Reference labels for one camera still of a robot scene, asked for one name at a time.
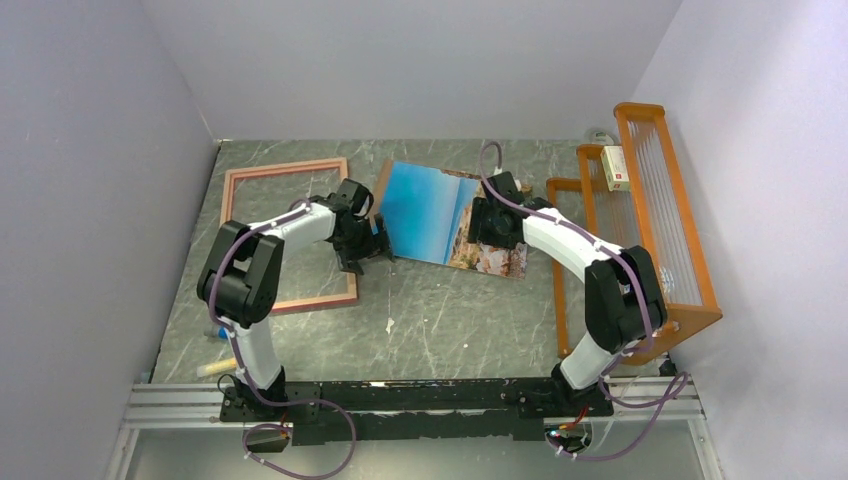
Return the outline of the pink wooden picture frame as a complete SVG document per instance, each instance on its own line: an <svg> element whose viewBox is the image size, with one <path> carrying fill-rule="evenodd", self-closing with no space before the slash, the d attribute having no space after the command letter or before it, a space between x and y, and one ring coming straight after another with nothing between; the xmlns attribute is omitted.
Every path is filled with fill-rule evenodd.
<svg viewBox="0 0 848 480"><path fill-rule="evenodd" d="M235 189L239 181L296 173L314 173L325 170L337 171L341 179L349 176L348 161L344 157L227 170L224 176L220 224L232 219ZM271 313L289 314L352 305L358 300L357 277L352 273L347 273L345 276L345 285L346 290L342 293L276 301L272 305Z"/></svg>

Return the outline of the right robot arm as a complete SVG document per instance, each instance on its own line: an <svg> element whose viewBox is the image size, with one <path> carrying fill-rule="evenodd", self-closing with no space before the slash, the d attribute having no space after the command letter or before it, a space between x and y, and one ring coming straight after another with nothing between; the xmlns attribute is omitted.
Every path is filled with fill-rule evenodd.
<svg viewBox="0 0 848 480"><path fill-rule="evenodd" d="M653 259L642 246L624 248L568 220L542 198L524 197L511 173L483 178L474 200L468 240L489 246L535 248L584 285L586 332L553 370L550 402L572 415L621 358L652 341L668 313Z"/></svg>

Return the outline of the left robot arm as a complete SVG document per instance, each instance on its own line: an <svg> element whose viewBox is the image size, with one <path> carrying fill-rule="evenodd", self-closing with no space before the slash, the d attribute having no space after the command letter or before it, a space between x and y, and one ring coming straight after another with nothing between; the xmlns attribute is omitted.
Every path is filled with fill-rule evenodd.
<svg viewBox="0 0 848 480"><path fill-rule="evenodd" d="M370 218L372 192L345 178L337 191L293 203L274 218L225 222L197 282L198 298L211 321L227 333L236 360L236 385L248 391L246 405L262 420L286 406L285 371L267 321L276 300L284 261L304 247L326 242L338 268L360 275L361 261L392 258L382 215Z"/></svg>

